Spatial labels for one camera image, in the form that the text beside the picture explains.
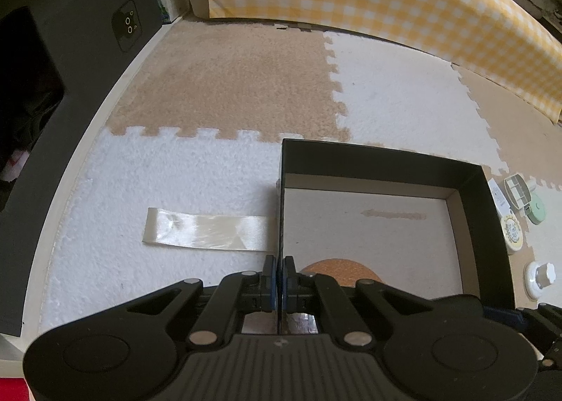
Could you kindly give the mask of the black cardboard box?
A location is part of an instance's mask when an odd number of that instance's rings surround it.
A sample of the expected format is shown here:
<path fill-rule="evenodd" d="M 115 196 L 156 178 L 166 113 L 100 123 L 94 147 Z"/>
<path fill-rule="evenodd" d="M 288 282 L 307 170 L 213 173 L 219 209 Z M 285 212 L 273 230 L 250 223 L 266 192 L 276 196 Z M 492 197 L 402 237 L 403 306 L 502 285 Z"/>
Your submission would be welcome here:
<path fill-rule="evenodd" d="M 481 166 L 409 151 L 286 139 L 279 172 L 278 297 L 292 272 L 340 260 L 425 298 L 474 295 L 515 305 L 511 265 Z"/>

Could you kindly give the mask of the white rectangular pack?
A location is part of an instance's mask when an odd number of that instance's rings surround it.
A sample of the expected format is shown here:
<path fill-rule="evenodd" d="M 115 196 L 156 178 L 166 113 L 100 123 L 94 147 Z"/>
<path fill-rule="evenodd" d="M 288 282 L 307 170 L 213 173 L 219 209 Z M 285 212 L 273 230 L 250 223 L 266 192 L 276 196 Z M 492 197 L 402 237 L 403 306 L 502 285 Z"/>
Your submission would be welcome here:
<path fill-rule="evenodd" d="M 511 210 L 511 205 L 507 197 L 494 178 L 488 180 L 488 186 L 498 217 L 514 217 L 514 212 Z"/>

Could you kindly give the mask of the mint green round container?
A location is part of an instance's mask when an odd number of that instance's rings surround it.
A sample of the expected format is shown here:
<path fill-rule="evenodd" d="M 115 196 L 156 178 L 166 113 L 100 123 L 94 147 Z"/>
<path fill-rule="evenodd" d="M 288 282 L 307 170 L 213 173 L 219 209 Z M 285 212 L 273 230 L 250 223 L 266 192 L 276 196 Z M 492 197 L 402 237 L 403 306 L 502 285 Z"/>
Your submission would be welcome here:
<path fill-rule="evenodd" d="M 524 212 L 534 225 L 542 223 L 547 216 L 544 202 L 537 194 L 531 195 L 531 201 L 525 205 Z"/>

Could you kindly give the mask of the grey divided tray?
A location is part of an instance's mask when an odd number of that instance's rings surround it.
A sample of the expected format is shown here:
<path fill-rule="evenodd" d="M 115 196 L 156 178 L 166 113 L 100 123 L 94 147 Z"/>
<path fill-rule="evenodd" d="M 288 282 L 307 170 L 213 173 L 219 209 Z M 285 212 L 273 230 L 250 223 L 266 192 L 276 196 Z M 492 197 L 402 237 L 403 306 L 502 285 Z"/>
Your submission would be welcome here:
<path fill-rule="evenodd" d="M 521 174 L 508 176 L 503 180 L 503 184 L 508 201 L 514 210 L 520 211 L 531 202 L 531 189 Z"/>

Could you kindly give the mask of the round cork coaster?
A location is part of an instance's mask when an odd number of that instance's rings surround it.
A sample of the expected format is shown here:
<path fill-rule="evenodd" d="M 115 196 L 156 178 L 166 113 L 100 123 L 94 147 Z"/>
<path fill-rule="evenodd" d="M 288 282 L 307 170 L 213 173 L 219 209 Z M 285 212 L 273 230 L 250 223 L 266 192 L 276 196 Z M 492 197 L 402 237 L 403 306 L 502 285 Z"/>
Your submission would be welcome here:
<path fill-rule="evenodd" d="M 316 261 L 304 267 L 303 274 L 329 275 L 341 286 L 353 287 L 355 283 L 363 278 L 381 282 L 382 279 L 367 266 L 345 258 L 329 258 Z"/>

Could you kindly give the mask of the white foam mat tile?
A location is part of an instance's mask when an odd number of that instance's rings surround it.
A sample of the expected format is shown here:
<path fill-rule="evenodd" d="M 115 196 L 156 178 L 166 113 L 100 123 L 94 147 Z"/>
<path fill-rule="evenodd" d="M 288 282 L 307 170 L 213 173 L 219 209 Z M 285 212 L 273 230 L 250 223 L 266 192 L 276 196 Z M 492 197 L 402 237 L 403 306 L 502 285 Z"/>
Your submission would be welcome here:
<path fill-rule="evenodd" d="M 356 144 L 454 158 L 507 172 L 478 104 L 445 60 L 348 33 L 324 35 L 342 104 L 339 129 Z"/>

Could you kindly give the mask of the brown foam mat tile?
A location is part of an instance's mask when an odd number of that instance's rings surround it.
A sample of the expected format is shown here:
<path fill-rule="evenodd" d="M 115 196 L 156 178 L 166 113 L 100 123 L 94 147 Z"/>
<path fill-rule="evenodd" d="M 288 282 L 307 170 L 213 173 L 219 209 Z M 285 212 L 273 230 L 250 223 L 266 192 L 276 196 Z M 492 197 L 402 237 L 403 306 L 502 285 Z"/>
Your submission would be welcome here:
<path fill-rule="evenodd" d="M 123 136 L 132 127 L 155 137 L 166 128 L 193 138 L 253 132 L 347 142 L 338 124 L 345 103 L 320 31 L 271 24 L 179 21 L 157 44 L 107 120 Z"/>

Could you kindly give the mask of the white tissue box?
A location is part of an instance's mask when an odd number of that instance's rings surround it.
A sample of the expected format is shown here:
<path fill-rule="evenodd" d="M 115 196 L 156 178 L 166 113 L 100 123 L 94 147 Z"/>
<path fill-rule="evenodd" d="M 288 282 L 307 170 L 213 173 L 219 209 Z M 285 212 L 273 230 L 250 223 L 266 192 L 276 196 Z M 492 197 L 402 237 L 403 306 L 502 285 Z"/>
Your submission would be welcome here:
<path fill-rule="evenodd" d="M 189 11 L 189 0 L 157 0 L 163 24 L 172 24 Z"/>

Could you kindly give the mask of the yellow checkered blanket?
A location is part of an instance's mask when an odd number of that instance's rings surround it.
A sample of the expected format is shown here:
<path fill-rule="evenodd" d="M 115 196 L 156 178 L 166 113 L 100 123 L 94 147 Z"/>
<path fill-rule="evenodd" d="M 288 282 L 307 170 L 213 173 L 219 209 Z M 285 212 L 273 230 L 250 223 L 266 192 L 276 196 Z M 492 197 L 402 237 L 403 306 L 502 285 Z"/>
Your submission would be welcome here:
<path fill-rule="evenodd" d="M 394 41 L 561 118 L 561 45 L 513 0 L 209 0 L 214 19 L 305 22 Z"/>

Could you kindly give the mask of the black shelf panel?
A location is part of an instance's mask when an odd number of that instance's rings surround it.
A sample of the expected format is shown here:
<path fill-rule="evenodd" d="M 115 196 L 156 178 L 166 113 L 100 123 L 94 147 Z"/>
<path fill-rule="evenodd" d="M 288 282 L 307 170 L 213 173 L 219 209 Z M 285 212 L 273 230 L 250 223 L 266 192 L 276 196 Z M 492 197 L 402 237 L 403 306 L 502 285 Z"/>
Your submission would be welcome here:
<path fill-rule="evenodd" d="M 68 161 L 107 93 L 160 28 L 156 0 L 133 0 L 142 33 L 122 52 L 111 16 L 128 0 L 1 0 L 1 153 L 30 154 L 1 212 L 1 331 L 19 336 L 32 261 Z"/>

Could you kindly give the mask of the black wall socket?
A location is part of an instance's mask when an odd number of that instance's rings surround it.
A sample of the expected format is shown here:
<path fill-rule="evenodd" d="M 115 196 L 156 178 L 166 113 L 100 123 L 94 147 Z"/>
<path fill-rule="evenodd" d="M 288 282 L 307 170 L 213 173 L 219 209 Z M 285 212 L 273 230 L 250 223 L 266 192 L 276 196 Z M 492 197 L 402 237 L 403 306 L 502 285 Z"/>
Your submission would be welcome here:
<path fill-rule="evenodd" d="M 111 28 L 120 50 L 122 52 L 129 51 L 142 33 L 136 5 L 133 0 L 126 1 L 124 5 L 112 14 Z"/>

